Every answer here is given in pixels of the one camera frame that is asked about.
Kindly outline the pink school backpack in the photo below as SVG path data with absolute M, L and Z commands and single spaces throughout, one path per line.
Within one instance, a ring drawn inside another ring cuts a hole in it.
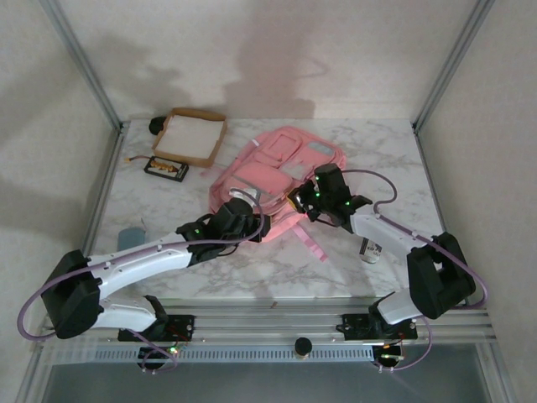
M 270 242 L 287 231 L 294 232 L 320 261 L 327 259 L 321 246 L 299 225 L 305 219 L 289 203 L 287 195 L 314 176 L 315 168 L 334 163 L 346 165 L 344 151 L 304 129 L 277 128 L 252 139 L 236 159 L 220 174 L 209 190 L 209 208 L 218 208 L 236 194 L 239 188 L 255 196 L 263 213 L 268 232 L 263 243 Z

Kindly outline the small printed can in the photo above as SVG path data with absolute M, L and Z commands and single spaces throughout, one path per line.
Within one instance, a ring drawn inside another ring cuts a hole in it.
M 381 257 L 383 248 L 368 238 L 363 238 L 359 250 L 359 258 L 368 264 L 376 264 Z

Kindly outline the black tray with orange items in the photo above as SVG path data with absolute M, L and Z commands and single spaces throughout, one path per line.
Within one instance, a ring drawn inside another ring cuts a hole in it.
M 144 166 L 143 171 L 148 175 L 157 176 L 167 180 L 182 182 L 190 167 L 185 163 L 152 156 Z

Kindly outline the cardboard tray with white paper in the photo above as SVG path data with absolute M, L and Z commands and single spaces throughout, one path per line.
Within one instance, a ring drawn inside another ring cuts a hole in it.
M 152 146 L 156 157 L 201 168 L 213 166 L 227 133 L 227 117 L 194 108 L 173 108 Z

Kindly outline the blue-grey glasses case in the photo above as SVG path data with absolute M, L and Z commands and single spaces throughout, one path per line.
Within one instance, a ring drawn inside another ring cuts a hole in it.
M 146 230 L 142 227 L 130 227 L 117 235 L 117 251 L 138 247 L 146 243 Z

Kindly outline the small controller board with LED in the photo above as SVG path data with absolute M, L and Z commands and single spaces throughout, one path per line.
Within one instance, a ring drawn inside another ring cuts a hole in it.
M 141 348 L 138 366 L 143 373 L 162 374 L 170 372 L 176 369 L 178 365 L 176 353 L 177 349 L 175 347 L 161 348 L 153 346 Z
M 404 345 L 401 340 L 373 347 L 373 364 L 380 371 L 394 371 L 404 360 Z

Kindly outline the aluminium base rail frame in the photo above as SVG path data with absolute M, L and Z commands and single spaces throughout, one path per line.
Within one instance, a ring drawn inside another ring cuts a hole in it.
M 272 346 L 295 345 L 300 337 L 309 338 L 313 347 L 321 345 L 382 346 L 394 340 L 346 341 L 336 330 L 344 314 L 368 314 L 369 298 L 320 299 L 224 299 L 167 300 L 162 304 L 168 315 L 195 316 L 195 330 L 189 342 L 151 342 L 134 336 L 121 341 L 116 328 L 96 328 L 65 341 L 49 341 L 45 352 L 54 364 L 90 363 L 100 348 L 133 346 L 180 350 L 192 346 Z M 425 352 L 428 343 L 447 345 L 489 344 L 496 335 L 484 310 L 449 311 L 436 320 L 411 320 L 418 333 L 416 340 L 401 340 L 405 360 L 415 359 L 412 347 Z

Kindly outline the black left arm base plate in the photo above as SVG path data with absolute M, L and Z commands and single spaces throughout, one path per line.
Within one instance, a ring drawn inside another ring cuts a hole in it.
M 151 342 L 189 342 L 195 319 L 192 315 L 168 315 L 167 322 L 158 320 L 140 334 Z

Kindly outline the aluminium side rail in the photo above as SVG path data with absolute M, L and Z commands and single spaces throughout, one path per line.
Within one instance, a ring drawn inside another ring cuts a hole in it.
M 76 250 L 81 252 L 87 264 L 91 262 L 91 255 L 96 244 L 127 132 L 127 123 L 121 123 L 119 129 L 113 129 L 105 143 L 106 147 L 102 155 L 96 160 L 96 176 L 90 185 L 83 215 L 85 226 L 81 233 L 81 240 L 76 245 Z

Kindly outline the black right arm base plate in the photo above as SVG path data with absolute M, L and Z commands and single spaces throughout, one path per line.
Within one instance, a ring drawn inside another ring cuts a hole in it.
M 358 340 L 416 340 L 418 333 L 411 320 L 387 324 L 380 316 L 371 313 L 344 314 L 336 330 L 346 341 Z

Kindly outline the aluminium frame post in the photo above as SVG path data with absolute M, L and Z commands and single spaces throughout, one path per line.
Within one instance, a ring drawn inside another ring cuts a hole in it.
M 496 0 L 476 0 L 474 3 L 438 75 L 434 79 L 431 89 L 428 91 L 420 110 L 412 122 L 412 129 L 416 137 L 420 135 L 420 132 L 429 122 L 495 2 Z
M 59 0 L 38 0 L 39 5 L 51 22 L 60 41 L 65 46 L 72 61 L 75 63 L 82 78 L 88 85 L 91 93 L 96 98 L 101 110 L 104 112 L 112 128 L 119 131 L 123 128 L 123 122 L 115 111 L 110 98 L 106 94 L 101 80 L 91 65 L 87 53 L 78 40 L 74 29 L 65 15 Z

